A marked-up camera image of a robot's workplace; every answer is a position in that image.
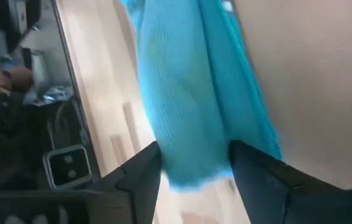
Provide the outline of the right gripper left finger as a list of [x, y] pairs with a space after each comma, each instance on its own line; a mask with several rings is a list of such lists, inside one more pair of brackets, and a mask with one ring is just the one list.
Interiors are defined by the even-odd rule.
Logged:
[[152, 223], [160, 173], [152, 142], [85, 189], [0, 192], [0, 223]]

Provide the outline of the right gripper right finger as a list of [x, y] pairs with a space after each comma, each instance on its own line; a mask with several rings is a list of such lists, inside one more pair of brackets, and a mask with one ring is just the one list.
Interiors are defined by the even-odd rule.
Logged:
[[307, 175], [241, 141], [232, 141], [229, 149], [251, 223], [352, 223], [352, 190]]

